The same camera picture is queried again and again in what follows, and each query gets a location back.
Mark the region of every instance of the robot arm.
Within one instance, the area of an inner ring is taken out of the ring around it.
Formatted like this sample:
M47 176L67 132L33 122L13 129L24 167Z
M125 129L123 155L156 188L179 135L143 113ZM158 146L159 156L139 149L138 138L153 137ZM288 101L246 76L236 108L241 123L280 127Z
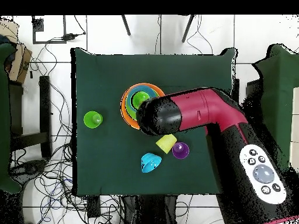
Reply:
M215 88L199 88L146 100L137 111L140 130L173 134L217 124L228 154L230 197L237 201L242 224L278 223L299 215L298 204L239 105Z

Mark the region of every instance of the chair leg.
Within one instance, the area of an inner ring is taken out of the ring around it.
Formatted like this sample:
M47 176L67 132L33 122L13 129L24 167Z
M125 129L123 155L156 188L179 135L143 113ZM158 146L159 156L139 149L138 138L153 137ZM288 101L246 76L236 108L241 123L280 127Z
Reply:
M126 19L125 15L121 15L121 17L123 18L123 22L124 22L124 26L126 27L127 34L130 36L131 33L130 33L130 29L128 28L127 19Z
M183 36L183 39L182 39L182 42L183 42L183 43L184 43L185 40L186 40L188 31L189 31L189 29L190 29L190 26L191 26L191 23L192 23L192 20L193 20L194 17L195 17L195 15L190 15L190 18L189 18L189 21L188 21L188 24L187 24L187 27L186 27L186 30L185 30L185 33L184 33L184 36Z

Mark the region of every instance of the black button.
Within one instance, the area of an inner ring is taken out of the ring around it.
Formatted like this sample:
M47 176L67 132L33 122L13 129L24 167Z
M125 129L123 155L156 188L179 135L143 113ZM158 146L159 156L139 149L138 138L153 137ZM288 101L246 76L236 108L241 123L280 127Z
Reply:
M264 163L266 161L266 159L263 156L259 156L259 161Z
M262 187L262 192L263 192L264 194L270 194L271 189L270 189L269 186L264 185L264 186Z
M254 158L249 158L248 159L248 164L249 165L254 165L255 164L255 159Z
M280 186L277 185L276 183L274 183L274 184L272 185L272 188L273 188L277 193L279 193L279 192L281 191Z
M254 149L251 149L251 150L249 151L249 154L251 154L252 156L255 156L255 155L256 155L256 151L255 151Z

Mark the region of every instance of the blue cup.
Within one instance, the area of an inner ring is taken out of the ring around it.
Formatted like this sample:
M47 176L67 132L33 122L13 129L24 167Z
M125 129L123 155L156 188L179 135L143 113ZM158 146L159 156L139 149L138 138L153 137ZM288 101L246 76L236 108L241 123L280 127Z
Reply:
M141 171L149 173L156 169L161 163L162 158L152 153L147 153L141 158Z

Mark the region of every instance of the white control panel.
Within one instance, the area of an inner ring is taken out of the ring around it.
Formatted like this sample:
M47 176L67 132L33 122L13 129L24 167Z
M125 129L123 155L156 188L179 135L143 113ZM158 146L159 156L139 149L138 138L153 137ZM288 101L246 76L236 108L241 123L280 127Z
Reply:
M281 204L286 200L286 189L263 149L253 144L246 145L239 158L261 200L268 204Z

